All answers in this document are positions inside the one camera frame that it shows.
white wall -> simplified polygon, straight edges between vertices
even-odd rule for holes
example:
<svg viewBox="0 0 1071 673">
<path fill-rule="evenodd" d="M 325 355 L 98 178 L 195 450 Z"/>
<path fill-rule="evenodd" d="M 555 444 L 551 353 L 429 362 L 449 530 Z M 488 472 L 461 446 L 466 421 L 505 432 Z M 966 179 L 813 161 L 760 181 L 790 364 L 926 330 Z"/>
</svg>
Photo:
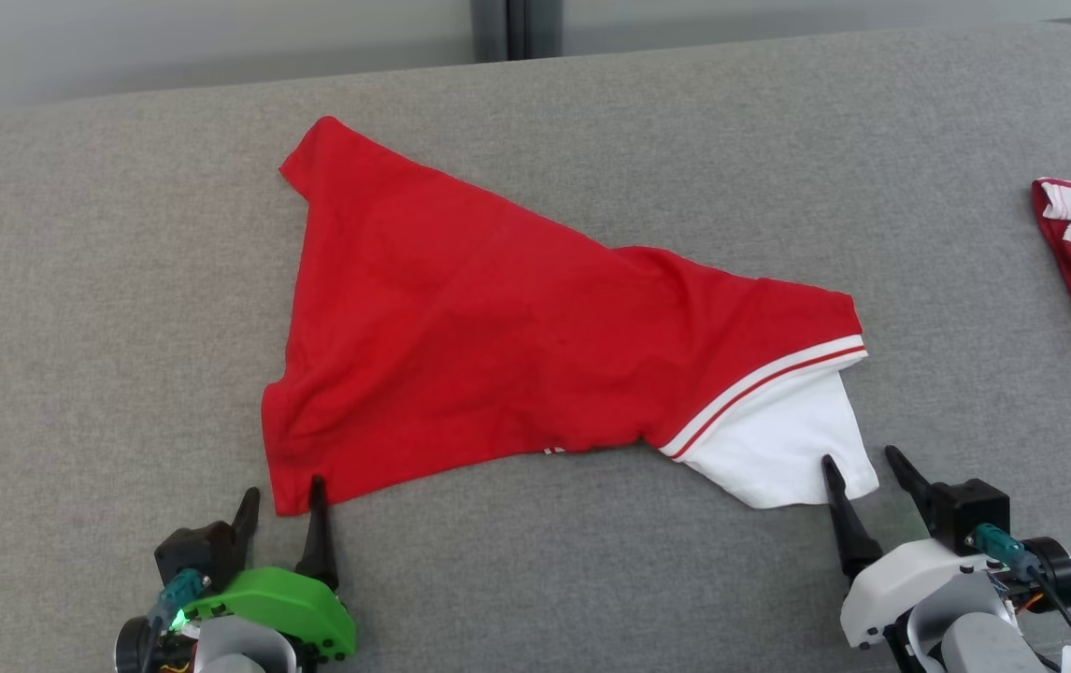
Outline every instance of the white wall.
<svg viewBox="0 0 1071 673">
<path fill-rule="evenodd" d="M 562 0 L 567 55 L 1071 16 L 1071 0 Z M 470 0 L 0 0 L 0 109 L 463 63 Z"/>
<path fill-rule="evenodd" d="M 472 57 L 468 0 L 0 0 L 0 107 Z"/>
</svg>

green plastic housing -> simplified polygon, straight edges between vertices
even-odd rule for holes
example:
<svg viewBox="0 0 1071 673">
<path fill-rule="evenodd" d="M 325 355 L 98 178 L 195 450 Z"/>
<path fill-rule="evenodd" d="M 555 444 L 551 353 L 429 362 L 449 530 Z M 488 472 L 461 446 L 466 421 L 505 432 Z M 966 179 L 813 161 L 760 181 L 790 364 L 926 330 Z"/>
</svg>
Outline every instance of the green plastic housing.
<svg viewBox="0 0 1071 673">
<path fill-rule="evenodd" d="M 187 618 L 237 614 L 312 644 L 329 659 L 344 659 L 357 648 L 357 626 L 332 589 L 280 567 L 242 571 L 223 594 L 202 597 L 182 610 Z"/>
</svg>

striped trim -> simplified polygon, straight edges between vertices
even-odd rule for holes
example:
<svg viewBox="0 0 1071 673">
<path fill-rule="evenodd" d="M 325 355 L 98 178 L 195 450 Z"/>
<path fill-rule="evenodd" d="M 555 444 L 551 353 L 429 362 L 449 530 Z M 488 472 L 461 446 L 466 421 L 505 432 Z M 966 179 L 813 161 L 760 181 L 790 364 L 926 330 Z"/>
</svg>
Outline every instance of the striped trim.
<svg viewBox="0 0 1071 673">
<path fill-rule="evenodd" d="M 748 376 L 737 380 L 734 386 L 727 388 L 714 401 L 706 405 L 700 414 L 693 417 L 693 420 L 690 420 L 684 429 L 681 429 L 676 437 L 673 437 L 670 443 L 661 447 L 660 451 L 673 460 L 680 461 L 685 452 L 737 402 L 744 400 L 767 384 L 793 374 L 793 372 L 825 370 L 829 367 L 840 365 L 840 363 L 855 362 L 857 359 L 868 357 L 868 349 L 863 347 L 863 338 L 856 333 L 853 336 L 828 341 L 825 344 L 797 350 L 796 354 L 775 359 L 775 361 L 751 372 Z"/>
</svg>

red stripe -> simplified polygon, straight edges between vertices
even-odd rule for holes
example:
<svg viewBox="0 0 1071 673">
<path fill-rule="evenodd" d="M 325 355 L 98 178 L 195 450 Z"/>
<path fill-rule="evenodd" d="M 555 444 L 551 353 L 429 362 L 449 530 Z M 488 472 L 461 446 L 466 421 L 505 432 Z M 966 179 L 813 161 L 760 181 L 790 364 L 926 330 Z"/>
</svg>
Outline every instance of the red stripe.
<svg viewBox="0 0 1071 673">
<path fill-rule="evenodd" d="M 690 437 L 689 443 L 685 443 L 685 446 L 681 447 L 680 451 L 677 451 L 676 454 L 673 454 L 673 460 L 679 459 L 681 454 L 684 454 L 685 451 L 689 451 L 689 448 L 693 447 L 693 443 L 696 443 L 697 438 L 702 436 L 703 432 L 706 432 L 711 425 L 714 425 L 714 421 L 718 421 L 720 416 L 726 414 L 727 409 L 730 408 L 731 405 L 736 404 L 736 402 L 738 402 L 739 400 L 750 395 L 750 393 L 755 392 L 758 388 L 764 386 L 764 384 L 769 384 L 771 383 L 771 380 L 784 376 L 788 374 L 790 371 L 803 370 L 803 368 L 814 365 L 814 363 L 830 361 L 830 359 L 843 357 L 846 356 L 847 354 L 859 353 L 859 350 L 864 350 L 864 349 L 868 348 L 863 346 L 855 346 L 851 348 L 842 349 L 839 350 L 839 353 L 829 354 L 826 356 L 819 356 L 817 358 L 810 359 L 809 361 L 805 362 L 798 362 L 796 363 L 796 365 L 784 368 L 784 370 L 774 372 L 773 374 L 760 378 L 753 387 L 745 389 L 745 391 L 739 392 L 736 397 L 731 398 L 731 400 L 728 401 L 727 404 L 724 404 L 723 408 L 720 408 L 718 413 L 714 414 L 714 416 L 711 416 L 710 420 L 706 421 L 706 425 L 703 425 L 700 429 L 698 429 L 697 432 L 694 432 L 693 437 Z"/>
</svg>

orange wire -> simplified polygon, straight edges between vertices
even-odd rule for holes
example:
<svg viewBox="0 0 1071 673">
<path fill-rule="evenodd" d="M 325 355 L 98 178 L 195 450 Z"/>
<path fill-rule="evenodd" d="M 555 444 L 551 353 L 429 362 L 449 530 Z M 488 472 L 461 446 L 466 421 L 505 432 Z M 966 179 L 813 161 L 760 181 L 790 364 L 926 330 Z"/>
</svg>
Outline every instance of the orange wire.
<svg viewBox="0 0 1071 673">
<path fill-rule="evenodd" d="M 1019 608 L 1017 609 L 1017 614 L 1022 614 L 1023 612 L 1029 610 L 1030 605 L 1035 604 L 1036 602 L 1038 602 L 1040 600 L 1043 600 L 1043 593 L 1041 593 L 1041 592 L 1035 594 L 1035 597 L 1032 597 L 1030 600 L 1026 601 L 1026 604 L 1022 605 L 1022 608 Z"/>
</svg>

